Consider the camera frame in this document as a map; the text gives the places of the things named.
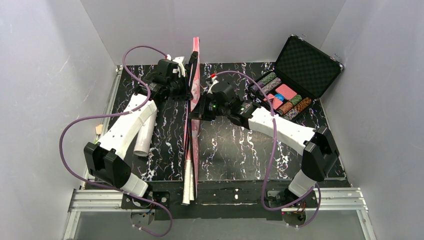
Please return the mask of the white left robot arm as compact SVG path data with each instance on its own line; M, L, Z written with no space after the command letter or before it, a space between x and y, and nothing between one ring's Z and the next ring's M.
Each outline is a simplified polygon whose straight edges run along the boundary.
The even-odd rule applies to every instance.
M90 175L107 184L143 197L149 185L134 173L124 161L127 150L140 134L141 145L149 150L158 106L168 99L186 101L192 98L189 90L188 69L184 57L161 59L153 72L148 73L130 97L125 108L129 114L121 115L97 143L88 142L84 156Z

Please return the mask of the white shuttlecock tube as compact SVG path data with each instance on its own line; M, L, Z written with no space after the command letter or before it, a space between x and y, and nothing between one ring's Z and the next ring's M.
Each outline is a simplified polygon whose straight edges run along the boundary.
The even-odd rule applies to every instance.
M133 154L139 157L146 157L150 152L150 145L152 142L154 128L156 126L157 111L152 113L149 118L143 123L140 128Z

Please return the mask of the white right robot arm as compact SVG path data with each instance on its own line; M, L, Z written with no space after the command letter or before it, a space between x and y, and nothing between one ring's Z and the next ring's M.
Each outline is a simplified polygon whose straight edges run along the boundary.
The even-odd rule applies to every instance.
M322 182L339 157L327 127L314 129L272 115L258 103L240 98L227 82L210 84L188 115L189 119L202 121L213 121L217 116L227 117L234 125L276 137L302 156L301 169L288 187L297 197L303 196L315 183Z

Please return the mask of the pink racket bag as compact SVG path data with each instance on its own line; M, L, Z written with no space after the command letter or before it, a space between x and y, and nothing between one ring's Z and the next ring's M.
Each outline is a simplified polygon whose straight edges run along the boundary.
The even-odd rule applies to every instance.
M193 38L192 54L186 66L188 87L192 95L186 104L184 126L184 176L183 176L183 205L190 205L197 197L199 176L199 126L200 121L194 119L199 114L201 98L200 74L200 38Z

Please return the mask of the pink badminton racket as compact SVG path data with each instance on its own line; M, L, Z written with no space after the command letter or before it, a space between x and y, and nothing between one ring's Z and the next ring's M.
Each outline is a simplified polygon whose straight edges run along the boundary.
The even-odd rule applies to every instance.
M188 157L185 161L183 179L183 205L190 205L195 200L193 161Z

